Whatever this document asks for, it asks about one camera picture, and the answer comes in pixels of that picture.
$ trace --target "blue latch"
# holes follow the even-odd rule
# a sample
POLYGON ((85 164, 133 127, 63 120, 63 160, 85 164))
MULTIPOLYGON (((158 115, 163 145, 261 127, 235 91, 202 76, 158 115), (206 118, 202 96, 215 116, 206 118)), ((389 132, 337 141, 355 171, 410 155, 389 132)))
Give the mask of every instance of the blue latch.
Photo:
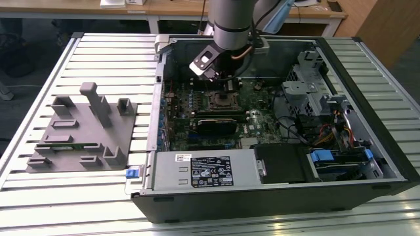
POLYGON ((374 153, 373 153, 371 149, 366 149, 366 155, 367 155, 370 160, 374 159, 374 153))
POLYGON ((141 170, 127 170, 126 178, 141 178, 141 170))
POLYGON ((334 161, 335 157, 330 150, 315 150, 311 153, 313 161, 334 161))

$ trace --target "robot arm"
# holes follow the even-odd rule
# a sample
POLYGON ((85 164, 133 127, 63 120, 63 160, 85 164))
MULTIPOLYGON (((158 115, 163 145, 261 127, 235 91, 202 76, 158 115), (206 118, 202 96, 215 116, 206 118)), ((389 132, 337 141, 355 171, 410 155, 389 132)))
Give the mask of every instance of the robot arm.
POLYGON ((295 0, 210 0, 214 43, 190 64, 191 70, 203 80, 227 81, 245 72, 241 70, 238 73, 237 70, 243 66, 246 55, 253 56, 258 47, 255 30, 250 36, 253 19, 259 19, 258 26, 261 23, 266 25, 263 30, 275 31, 278 28, 279 31, 294 2, 295 0))

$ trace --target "white label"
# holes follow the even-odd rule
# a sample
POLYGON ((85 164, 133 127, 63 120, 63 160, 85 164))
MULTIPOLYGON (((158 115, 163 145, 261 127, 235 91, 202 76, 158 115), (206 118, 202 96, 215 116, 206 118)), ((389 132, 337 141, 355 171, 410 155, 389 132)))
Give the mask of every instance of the white label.
POLYGON ((177 154, 175 161, 191 161, 191 154, 177 154))
POLYGON ((127 11, 127 13, 146 14, 146 11, 127 11))

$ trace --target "warning label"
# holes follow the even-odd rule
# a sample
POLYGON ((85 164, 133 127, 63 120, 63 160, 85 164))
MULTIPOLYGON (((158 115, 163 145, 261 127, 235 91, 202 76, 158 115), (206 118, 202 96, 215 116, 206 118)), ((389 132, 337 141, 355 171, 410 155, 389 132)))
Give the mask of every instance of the warning label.
POLYGON ((234 185, 231 157, 191 158, 191 185, 195 188, 234 185))

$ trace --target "slotted aluminum surface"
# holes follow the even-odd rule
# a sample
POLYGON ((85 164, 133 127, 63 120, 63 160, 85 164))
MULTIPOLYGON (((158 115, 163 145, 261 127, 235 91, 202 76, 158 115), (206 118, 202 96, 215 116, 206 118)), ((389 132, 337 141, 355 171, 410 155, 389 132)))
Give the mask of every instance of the slotted aluminum surface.
MULTIPOLYGON (((78 85, 85 81, 99 84, 99 93, 107 95, 110 102, 117 101, 119 97, 130 97, 141 104, 138 127, 131 143, 134 152, 129 165, 145 163, 145 137, 149 132, 153 101, 147 86, 155 81, 157 66, 154 48, 150 45, 154 41, 154 35, 86 34, 81 42, 94 44, 85 46, 95 47, 95 42, 102 42, 101 48, 77 47, 79 41, 75 42, 75 46, 70 46, 70 56, 63 58, 63 66, 58 64, 53 84, 45 87, 46 98, 34 112, 27 130, 23 130, 23 136, 19 136, 18 131, 19 137, 14 138, 17 148, 10 150, 11 159, 5 165, 6 168, 3 167, 5 173, 0 177, 3 184, 0 234, 17 236, 115 233, 125 233, 125 236, 420 234, 420 223, 417 221, 420 217, 420 187, 397 196, 381 197, 351 211, 155 225, 147 221, 125 192, 125 171, 27 174, 25 172, 27 155, 34 152, 34 146, 43 136, 43 128, 54 114, 49 107, 53 97, 69 94, 74 100, 85 102, 85 98, 74 94, 78 85), (110 61, 138 62, 138 65, 117 63, 107 67, 110 64, 102 62, 110 61)), ((420 114, 411 98, 395 80, 383 74, 378 62, 374 63, 375 59, 367 56, 361 45, 349 39, 331 39, 330 43, 413 164, 420 170, 420 114)))

